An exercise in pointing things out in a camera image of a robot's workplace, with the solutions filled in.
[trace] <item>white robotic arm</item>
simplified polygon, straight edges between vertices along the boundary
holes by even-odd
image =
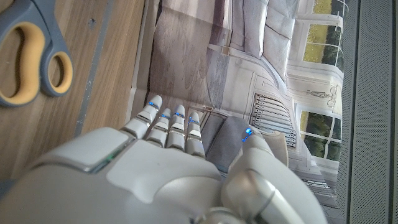
[[[0,201],[2,223],[326,223],[255,129],[223,182],[197,113],[185,134],[184,107],[165,109],[146,135],[161,104],[155,96],[120,131],[94,130],[37,159]]]

